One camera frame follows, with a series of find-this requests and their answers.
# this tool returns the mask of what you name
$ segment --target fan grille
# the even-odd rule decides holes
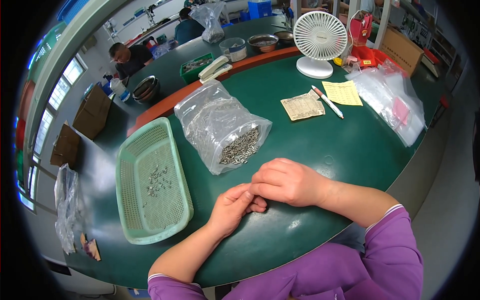
[[[332,60],[347,47],[347,30],[342,22],[326,12],[308,12],[293,28],[295,45],[314,60]]]

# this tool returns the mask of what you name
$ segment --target pen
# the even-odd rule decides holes
[[[322,98],[328,106],[336,113],[337,116],[341,117],[343,119],[343,113],[333,104],[330,99],[325,96],[324,93],[322,93],[318,88],[316,88],[314,85],[312,85],[312,89]]]

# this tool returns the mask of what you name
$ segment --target white desk fan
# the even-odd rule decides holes
[[[308,12],[293,27],[293,39],[305,55],[297,60],[297,69],[305,76],[324,79],[332,76],[328,62],[347,47],[347,30],[342,22],[326,12]]]

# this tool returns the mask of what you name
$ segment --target man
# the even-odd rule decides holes
[[[199,1],[198,0],[185,0],[185,2],[183,3],[183,7],[184,8],[190,8],[194,4],[199,4]]]
[[[202,35],[205,28],[197,21],[189,16],[192,10],[190,8],[182,8],[179,12],[180,24],[175,27],[175,41],[178,45],[185,44]]]
[[[116,62],[115,68],[119,79],[125,82],[128,77],[137,73],[144,66],[153,62],[153,55],[144,45],[134,45],[130,48],[122,43],[113,44],[108,50],[112,61]]]
[[[301,1],[301,13],[307,13],[307,12],[327,12],[327,8],[323,8],[322,4],[329,4],[333,0],[297,0]],[[340,7],[348,9],[348,4],[340,2]],[[293,5],[293,0],[290,0],[290,8],[295,11],[294,5]]]
[[[377,19],[382,18],[384,0],[361,0],[360,10],[372,14]]]

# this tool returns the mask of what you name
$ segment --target fan base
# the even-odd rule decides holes
[[[297,70],[303,75],[315,79],[325,79],[333,74],[333,67],[328,61],[313,60],[306,56],[297,60]]]

